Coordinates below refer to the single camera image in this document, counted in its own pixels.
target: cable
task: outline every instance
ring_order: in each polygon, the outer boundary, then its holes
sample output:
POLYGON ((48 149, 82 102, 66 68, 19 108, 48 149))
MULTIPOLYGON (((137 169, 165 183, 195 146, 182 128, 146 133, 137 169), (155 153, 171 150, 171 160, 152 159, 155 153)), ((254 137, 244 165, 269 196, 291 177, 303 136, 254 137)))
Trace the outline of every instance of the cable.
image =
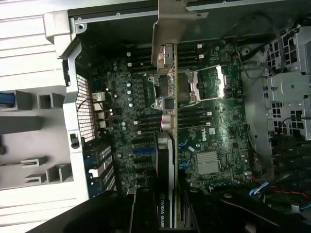
POLYGON ((272 188, 272 187, 271 187, 271 189, 272 189, 273 192, 276 192, 276 193, 285 193, 285 194, 290 194, 290 193, 292 193, 292 194, 302 195, 302 196, 304 196, 305 198, 309 198, 309 196, 308 196, 307 194, 301 193, 301 192, 275 190, 275 189, 272 188))
POLYGON ((306 206, 304 206, 304 207, 300 207, 299 210, 305 210, 305 209, 308 209, 310 207, 311 207, 311 203, 306 205, 306 206))
POLYGON ((245 72, 245 75, 247 76, 247 78, 257 80, 257 79, 259 79, 259 78, 262 77, 262 74, 263 74, 264 71, 266 70, 266 66, 268 66, 268 65, 267 65, 267 62, 268 62, 268 57, 269 57, 269 49, 268 49, 268 51, 267 51, 267 58, 266 58, 265 63, 264 63, 264 64, 262 64, 262 63, 260 64, 261 66, 263 66, 263 69, 262 69, 262 71, 260 72, 260 74, 259 74, 258 76, 256 76, 256 77, 250 77, 250 76, 249 76, 249 74, 247 73, 247 70, 246 70, 246 68, 245 68, 245 66, 244 66, 244 64, 243 64, 243 62, 242 62, 241 54, 240 54, 239 52, 237 52, 237 54, 238 54, 238 59, 239 59, 239 62, 240 62, 240 64, 241 64, 241 67, 242 67, 243 71, 245 72))
POLYGON ((87 99, 85 99, 84 101, 82 101, 82 102, 79 104, 79 106, 77 107, 77 112, 78 112, 79 109, 82 107, 82 104, 84 104, 84 103, 85 103, 86 101, 88 101, 88 100, 92 100, 94 103, 99 103, 101 109, 102 109, 103 111, 105 111, 105 110, 104 110, 104 107, 101 105, 101 102, 99 102, 99 101, 97 101, 97 100, 94 100, 94 99, 92 99, 92 98, 87 98, 87 99))
POLYGON ((300 119, 300 120, 311 120, 311 116, 308 116, 308 117, 299 117, 299 116, 291 116, 291 117, 288 117, 288 118, 285 118, 281 124, 278 126, 278 130, 277 130, 277 134, 281 134, 281 130, 282 130, 282 127, 283 127, 283 124, 285 121, 287 120, 296 120, 296 119, 300 119))
POLYGON ((286 61, 285 61, 285 49, 284 49, 284 45, 283 45, 283 40, 281 38, 281 34, 279 29, 277 28, 276 24, 274 23, 273 19, 266 13, 263 12, 256 12, 256 13, 252 13, 251 15, 248 15, 244 18, 242 18, 240 21, 238 21, 237 23, 235 23, 229 30, 227 30, 218 40, 216 40, 215 42, 209 44, 208 48, 211 48, 212 46, 214 46, 215 44, 219 43, 220 41, 224 40, 236 27, 238 27, 241 23, 247 21, 250 22, 250 20, 256 18, 256 17, 262 17, 264 19, 266 19, 270 25, 272 26, 273 32, 276 36, 276 39, 278 41, 278 46, 279 46, 279 50, 280 50, 280 56, 281 56, 281 67, 280 67, 280 72, 282 73, 285 66, 286 66, 286 61))

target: chipset heatsink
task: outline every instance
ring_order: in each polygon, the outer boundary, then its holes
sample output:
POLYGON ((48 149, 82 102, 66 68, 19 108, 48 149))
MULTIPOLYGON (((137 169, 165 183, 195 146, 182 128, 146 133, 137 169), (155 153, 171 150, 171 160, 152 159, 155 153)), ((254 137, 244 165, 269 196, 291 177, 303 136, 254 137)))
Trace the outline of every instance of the chipset heatsink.
POLYGON ((216 173, 220 171, 220 163, 217 151, 204 151, 197 153, 197 163, 200 175, 216 173))

